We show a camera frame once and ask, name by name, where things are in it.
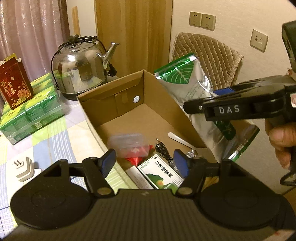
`red box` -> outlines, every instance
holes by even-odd
[[[0,91],[12,110],[33,98],[33,89],[21,60],[11,58],[0,66]]]

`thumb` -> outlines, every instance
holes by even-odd
[[[296,122],[290,122],[273,128],[269,132],[269,138],[278,146],[296,146]]]

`fingernail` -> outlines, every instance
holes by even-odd
[[[284,166],[284,169],[289,169],[290,163],[288,163],[286,166]]]
[[[281,129],[272,129],[269,132],[269,138],[272,141],[276,141],[276,142],[283,141],[283,139],[284,139],[284,131],[281,130]]]

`white power adapter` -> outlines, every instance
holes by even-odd
[[[15,176],[20,182],[24,182],[34,176],[34,164],[29,157],[24,156],[13,163],[15,164]]]

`hand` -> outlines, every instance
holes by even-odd
[[[278,158],[282,167],[288,169],[291,161],[289,147],[296,146],[296,122],[291,122],[272,128],[272,125],[266,119],[265,131],[269,136],[271,145],[276,150],[276,157]]]

